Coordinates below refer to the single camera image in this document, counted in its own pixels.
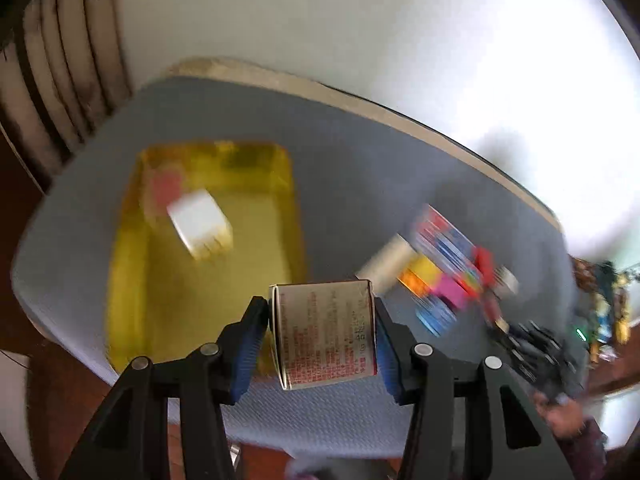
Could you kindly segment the person's right hand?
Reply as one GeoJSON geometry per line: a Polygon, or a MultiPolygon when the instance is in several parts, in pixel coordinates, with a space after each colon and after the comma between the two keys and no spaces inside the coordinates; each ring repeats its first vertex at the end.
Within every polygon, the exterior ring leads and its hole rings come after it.
{"type": "Polygon", "coordinates": [[[555,439],[572,453],[600,453],[608,438],[596,420],[585,414],[582,404],[569,396],[552,402],[542,392],[532,396],[540,417],[547,423],[555,439]]]}

